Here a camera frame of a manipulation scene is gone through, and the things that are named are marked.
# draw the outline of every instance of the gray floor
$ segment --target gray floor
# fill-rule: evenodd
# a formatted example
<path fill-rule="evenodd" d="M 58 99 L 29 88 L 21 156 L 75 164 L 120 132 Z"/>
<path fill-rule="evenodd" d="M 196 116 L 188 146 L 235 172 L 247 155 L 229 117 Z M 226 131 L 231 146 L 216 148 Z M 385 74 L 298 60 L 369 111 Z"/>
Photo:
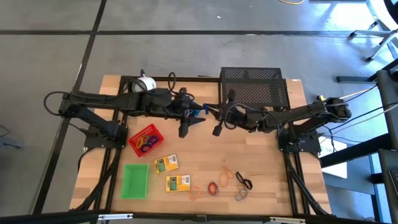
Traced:
<path fill-rule="evenodd" d="M 99 4 L 99 0 L 2 0 L 0 29 L 91 29 Z M 100 29 L 354 30 L 367 29 L 372 21 L 363 2 L 305 1 L 291 6 L 277 0 L 114 0 L 106 6 Z M 84 36 L 0 36 L 0 123 L 25 145 L 23 149 L 0 149 L 0 216 L 29 212 L 60 122 L 45 112 L 42 99 L 50 91 L 70 90 L 87 40 Z M 311 102 L 316 95 L 342 96 L 370 87 L 337 84 L 334 77 L 371 75 L 392 61 L 388 49 L 371 63 L 363 61 L 380 41 L 362 37 L 347 41 L 344 37 L 101 36 L 96 39 L 82 90 L 97 92 L 103 75 L 136 75 L 141 68 L 153 76 L 173 71 L 178 76 L 217 77 L 222 66 L 277 67 L 284 78 L 302 79 Z M 49 104 L 56 109 L 58 102 L 59 96 L 54 96 Z M 350 102 L 350 108 L 356 116 L 380 104 L 374 90 Z M 377 125 L 383 119 L 380 116 L 347 129 L 340 136 L 363 141 L 385 133 L 385 125 Z M 69 129 L 45 212 L 68 209 L 82 145 L 83 136 Z M 343 208 L 331 202 L 333 213 L 341 217 L 372 215 L 366 210 L 360 217 L 343 214 Z"/>

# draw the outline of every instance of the wooden tabletop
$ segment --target wooden tabletop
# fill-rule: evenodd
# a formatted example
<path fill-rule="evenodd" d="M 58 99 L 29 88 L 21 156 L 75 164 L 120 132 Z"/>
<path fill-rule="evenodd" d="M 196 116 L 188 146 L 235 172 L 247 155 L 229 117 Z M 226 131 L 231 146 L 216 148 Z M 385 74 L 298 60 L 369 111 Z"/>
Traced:
<path fill-rule="evenodd" d="M 115 95 L 118 92 L 119 75 L 105 75 L 100 93 Z M 300 80 L 286 80 L 292 108 L 306 105 Z M 157 82 L 157 87 L 166 87 L 166 82 Z M 186 87 L 195 96 L 195 102 L 218 103 L 217 83 L 178 82 L 175 89 Z M 111 120 L 113 111 L 95 110 L 104 119 Z M 155 124 L 165 138 L 164 142 L 145 157 L 137 157 L 129 144 L 122 150 L 113 195 L 112 211 L 154 212 L 154 213 L 206 213 L 223 215 L 291 215 L 289 190 L 283 155 L 275 139 L 275 131 L 269 134 L 248 133 L 243 129 L 223 128 L 220 137 L 212 135 L 218 124 L 214 117 L 205 116 L 206 121 L 189 128 L 185 138 L 178 137 L 179 121 L 144 116 L 127 119 L 129 136 L 132 137 L 150 124 Z M 156 174 L 154 161 L 176 154 L 179 168 L 163 174 Z M 324 210 L 330 212 L 326 187 L 318 159 L 309 153 L 300 153 L 305 184 Z M 70 208 L 79 206 L 98 182 L 104 149 L 94 149 L 82 160 L 76 180 Z M 147 197 L 144 200 L 122 199 L 121 186 L 126 164 L 149 164 Z M 207 192 L 212 181 L 220 185 L 223 166 L 233 172 L 239 171 L 253 183 L 248 197 L 238 202 L 238 181 L 230 180 L 220 188 L 217 196 Z M 191 185 L 200 188 L 200 196 L 191 201 L 188 192 L 166 192 L 166 176 L 190 175 Z M 298 210 L 303 212 L 299 189 L 295 188 Z M 108 186 L 105 186 L 101 200 L 104 208 Z"/>

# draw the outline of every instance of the metal mesh panel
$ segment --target metal mesh panel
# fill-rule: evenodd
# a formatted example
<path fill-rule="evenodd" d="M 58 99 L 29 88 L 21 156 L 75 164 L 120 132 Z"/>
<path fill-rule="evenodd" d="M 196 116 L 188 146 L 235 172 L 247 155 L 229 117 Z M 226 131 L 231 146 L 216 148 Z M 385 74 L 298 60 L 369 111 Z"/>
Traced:
<path fill-rule="evenodd" d="M 285 85 L 279 68 L 221 68 L 223 99 L 229 90 L 234 101 L 253 108 L 287 106 Z"/>

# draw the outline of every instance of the green plastic tray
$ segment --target green plastic tray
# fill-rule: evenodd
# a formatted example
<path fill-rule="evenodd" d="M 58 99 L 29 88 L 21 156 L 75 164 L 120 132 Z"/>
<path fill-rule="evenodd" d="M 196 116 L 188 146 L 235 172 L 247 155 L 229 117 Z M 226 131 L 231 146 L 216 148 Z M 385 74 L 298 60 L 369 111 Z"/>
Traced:
<path fill-rule="evenodd" d="M 148 164 L 131 164 L 124 167 L 123 199 L 143 199 L 147 196 Z"/>

